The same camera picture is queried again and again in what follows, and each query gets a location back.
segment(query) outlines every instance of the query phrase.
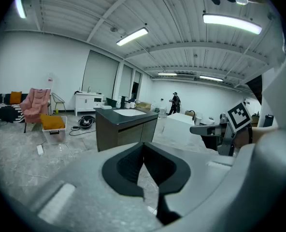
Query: pink armchair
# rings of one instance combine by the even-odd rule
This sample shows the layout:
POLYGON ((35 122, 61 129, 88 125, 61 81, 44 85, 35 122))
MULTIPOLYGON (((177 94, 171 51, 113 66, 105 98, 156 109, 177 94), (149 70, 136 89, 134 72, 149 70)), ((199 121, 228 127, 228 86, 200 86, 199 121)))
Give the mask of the pink armchair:
POLYGON ((20 107, 25 116, 25 130, 27 123, 41 123, 40 114, 47 114, 47 103, 50 99, 50 89, 31 88, 26 99, 20 103, 20 107))

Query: metal chair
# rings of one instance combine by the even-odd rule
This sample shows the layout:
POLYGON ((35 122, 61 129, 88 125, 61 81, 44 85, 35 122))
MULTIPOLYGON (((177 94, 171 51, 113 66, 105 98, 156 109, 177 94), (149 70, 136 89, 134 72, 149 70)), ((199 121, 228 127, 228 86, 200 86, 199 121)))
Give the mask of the metal chair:
POLYGON ((62 105, 64 106, 64 108, 65 108, 65 113, 66 113, 67 110, 66 110, 66 107, 65 107, 65 101, 64 101, 61 97, 59 97, 57 94, 55 94, 55 93, 52 93, 52 96, 53 96, 53 100, 54 100, 54 102, 55 102, 55 109, 53 110, 53 113, 55 113, 55 111, 56 111, 56 106, 57 106, 58 104, 62 104, 62 105))

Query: faucet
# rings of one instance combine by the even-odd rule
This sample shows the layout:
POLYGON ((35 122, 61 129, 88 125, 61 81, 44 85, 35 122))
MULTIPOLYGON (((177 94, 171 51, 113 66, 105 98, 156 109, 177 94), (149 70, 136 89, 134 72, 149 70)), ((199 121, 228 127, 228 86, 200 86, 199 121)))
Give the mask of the faucet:
POLYGON ((195 113, 195 111, 193 111, 193 110, 190 110, 190 111, 188 111, 188 112, 193 112, 193 117, 192 117, 192 120, 195 120, 195 116, 196 116, 196 113, 195 113))

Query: chair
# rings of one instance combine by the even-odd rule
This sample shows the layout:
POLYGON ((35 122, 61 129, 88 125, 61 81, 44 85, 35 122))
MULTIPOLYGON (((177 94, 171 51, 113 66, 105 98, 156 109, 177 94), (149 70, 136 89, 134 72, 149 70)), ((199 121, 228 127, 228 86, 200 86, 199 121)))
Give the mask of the chair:
POLYGON ((20 103, 25 116, 25 129, 27 123, 41 123, 40 114, 48 114, 47 103, 50 99, 50 89, 31 88, 27 97, 20 103))
POLYGON ((65 113, 66 113, 67 110, 66 110, 66 107, 65 107, 65 101, 61 97, 59 97, 57 94, 55 94, 55 93, 52 93, 52 96, 53 96, 53 100, 55 102, 55 109, 54 109, 54 111, 56 111, 56 106, 58 104, 63 104, 63 106, 65 108, 65 113))

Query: kitchen island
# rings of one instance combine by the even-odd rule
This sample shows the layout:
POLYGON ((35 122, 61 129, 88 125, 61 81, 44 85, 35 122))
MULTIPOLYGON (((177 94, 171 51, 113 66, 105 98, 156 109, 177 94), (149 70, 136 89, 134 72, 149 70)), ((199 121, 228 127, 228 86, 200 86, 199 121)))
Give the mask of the kitchen island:
POLYGON ((98 151, 153 140, 157 113, 141 108, 95 110, 98 151))

